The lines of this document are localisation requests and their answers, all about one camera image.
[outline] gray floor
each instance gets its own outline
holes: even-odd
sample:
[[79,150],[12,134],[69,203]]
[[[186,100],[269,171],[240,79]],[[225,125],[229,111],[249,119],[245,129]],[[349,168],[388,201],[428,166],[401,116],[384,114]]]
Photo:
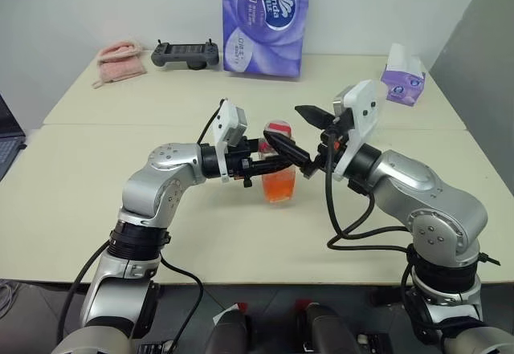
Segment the gray floor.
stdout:
[[[400,306],[371,308],[366,301],[371,290],[372,287],[317,285],[208,286],[177,354],[202,353],[213,327],[212,317],[236,302],[248,304],[255,352],[293,352],[293,307],[298,299],[310,299],[332,307],[345,318],[352,332],[388,332],[397,354],[439,352],[436,348],[422,346],[414,338]],[[143,341],[173,338],[196,294],[197,289],[190,286],[165,287],[152,330]],[[13,308],[0,319],[0,352],[49,353],[54,347],[55,327],[64,297],[64,292],[22,285]],[[83,299],[82,295],[74,299],[66,323],[67,332],[78,327]],[[514,333],[514,287],[486,286],[482,300],[486,321]]]

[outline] pink towel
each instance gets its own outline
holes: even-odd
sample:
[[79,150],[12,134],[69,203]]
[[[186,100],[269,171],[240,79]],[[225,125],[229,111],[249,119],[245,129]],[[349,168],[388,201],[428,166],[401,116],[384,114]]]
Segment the pink towel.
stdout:
[[145,67],[137,57],[142,47],[135,41],[120,41],[102,49],[96,56],[100,79],[92,86],[101,87],[104,83],[129,79],[146,73]]

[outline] game controller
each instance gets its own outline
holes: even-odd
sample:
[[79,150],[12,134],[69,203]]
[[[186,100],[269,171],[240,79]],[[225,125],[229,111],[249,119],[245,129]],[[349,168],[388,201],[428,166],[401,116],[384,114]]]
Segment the game controller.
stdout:
[[219,63],[218,45],[211,39],[204,44],[173,45],[171,43],[159,44],[152,53],[152,62],[158,67],[164,67],[166,63],[186,61],[187,67],[194,71],[204,69],[209,65]]

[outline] white wall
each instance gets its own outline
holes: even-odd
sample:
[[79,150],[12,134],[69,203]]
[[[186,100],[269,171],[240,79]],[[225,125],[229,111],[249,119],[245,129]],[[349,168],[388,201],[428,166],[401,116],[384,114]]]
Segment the white wall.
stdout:
[[[401,42],[431,67],[470,1],[311,0],[304,51],[385,54]],[[0,93],[37,128],[102,46],[221,43],[221,15],[221,0],[0,0]]]

